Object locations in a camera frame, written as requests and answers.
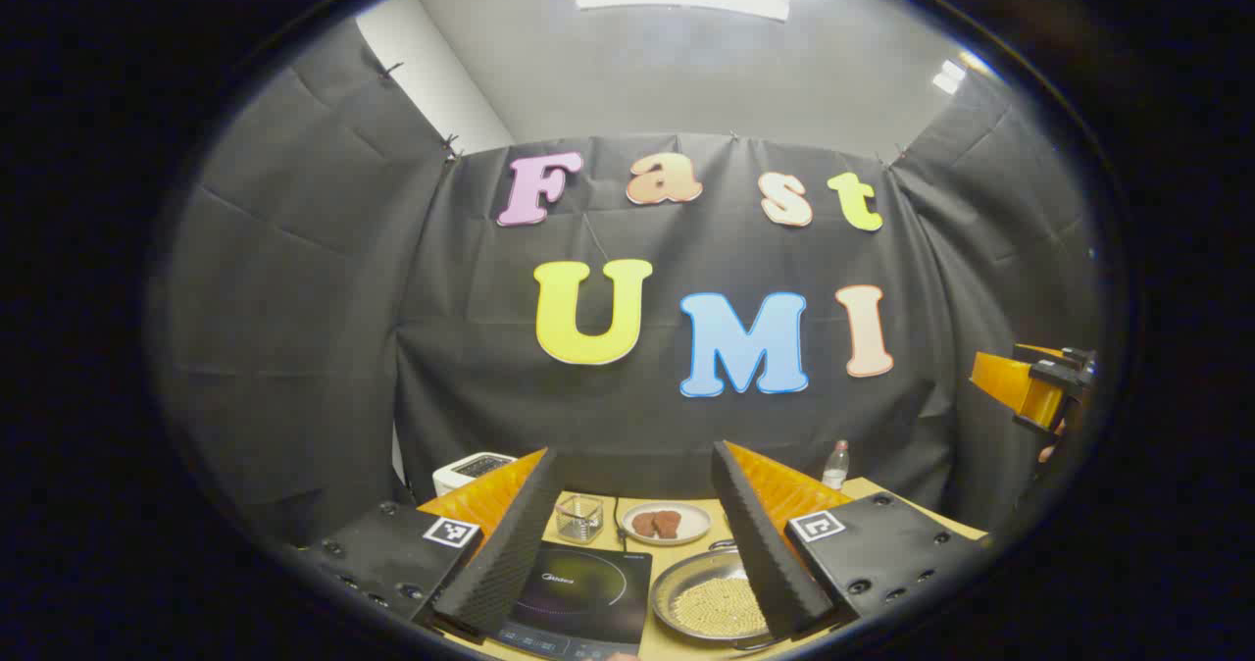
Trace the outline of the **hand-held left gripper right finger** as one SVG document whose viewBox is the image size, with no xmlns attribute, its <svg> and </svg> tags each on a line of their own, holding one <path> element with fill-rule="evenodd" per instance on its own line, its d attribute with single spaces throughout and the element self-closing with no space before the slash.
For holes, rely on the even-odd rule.
<svg viewBox="0 0 1255 661">
<path fill-rule="evenodd" d="M 986 561 L 969 537 L 889 490 L 850 497 L 733 442 L 710 478 L 772 636 L 876 628 L 956 592 Z"/>
</svg>

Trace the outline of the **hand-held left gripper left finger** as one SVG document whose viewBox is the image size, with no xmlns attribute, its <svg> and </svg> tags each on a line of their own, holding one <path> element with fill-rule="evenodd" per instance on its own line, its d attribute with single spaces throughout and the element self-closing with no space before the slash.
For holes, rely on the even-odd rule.
<svg viewBox="0 0 1255 661">
<path fill-rule="evenodd" d="M 560 495 L 551 448 L 422 505 L 382 500 L 311 546 L 311 566 L 405 625 L 481 642 L 515 608 Z"/>
</svg>

